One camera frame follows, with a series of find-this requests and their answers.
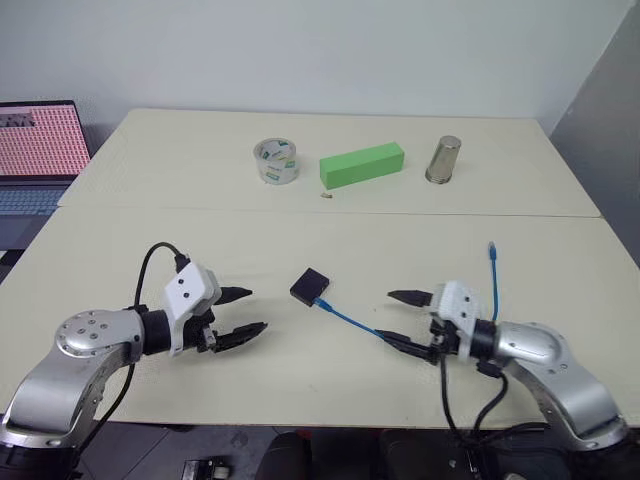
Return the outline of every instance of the blue ethernet cable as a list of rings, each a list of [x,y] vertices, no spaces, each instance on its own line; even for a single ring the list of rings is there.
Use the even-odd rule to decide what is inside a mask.
[[[493,279],[493,316],[491,320],[495,322],[498,319],[498,275],[496,273],[496,260],[498,258],[498,252],[496,251],[496,244],[489,242],[489,259],[491,260],[491,276]]]
[[[336,311],[333,309],[333,307],[327,303],[325,300],[321,299],[320,297],[316,298],[313,303],[315,305],[317,305],[318,307],[320,307],[321,309],[329,312],[329,313],[333,313],[336,317],[341,318],[342,320],[344,320],[345,322],[350,323],[351,325],[355,325],[358,328],[361,328],[362,330],[364,330],[365,332],[369,332],[372,335],[375,335],[378,338],[383,338],[383,335],[379,332],[376,332],[375,330],[367,327],[366,325],[363,325],[359,322],[356,322],[355,320],[347,317],[346,315],[343,315],[342,313]]]

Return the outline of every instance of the roll of tape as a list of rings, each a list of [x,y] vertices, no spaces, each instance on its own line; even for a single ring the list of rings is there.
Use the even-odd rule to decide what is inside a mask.
[[[296,179],[299,166],[296,146],[286,138],[267,138],[253,149],[260,177],[273,185],[284,185]]]

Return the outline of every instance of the green block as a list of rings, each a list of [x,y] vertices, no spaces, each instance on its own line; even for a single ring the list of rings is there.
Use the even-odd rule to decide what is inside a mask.
[[[404,152],[395,143],[365,148],[320,160],[320,178],[332,188],[381,177],[402,170]]]

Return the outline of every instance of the cable connector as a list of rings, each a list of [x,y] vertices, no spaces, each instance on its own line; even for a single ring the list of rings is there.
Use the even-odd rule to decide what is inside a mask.
[[[486,375],[487,377],[500,378],[500,376],[502,375],[502,368],[494,363],[489,363],[482,360],[476,363],[476,369],[478,370],[478,372]]]
[[[333,307],[331,305],[329,305],[328,302],[324,301],[323,299],[321,299],[320,297],[316,298],[313,303],[315,305],[317,305],[318,307],[320,307],[323,310],[326,310],[329,313],[334,313]]]
[[[184,269],[184,267],[191,263],[189,257],[187,257],[184,253],[177,253],[173,258],[176,262],[176,273],[180,273]]]
[[[489,258],[491,260],[498,259],[498,251],[496,250],[496,244],[493,242],[489,242]]]

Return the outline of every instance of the stainless steel cylinder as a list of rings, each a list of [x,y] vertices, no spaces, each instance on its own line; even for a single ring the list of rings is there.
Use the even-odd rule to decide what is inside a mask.
[[[451,180],[461,145],[460,139],[452,135],[445,135],[440,139],[424,175],[427,180],[432,183],[447,183]]]

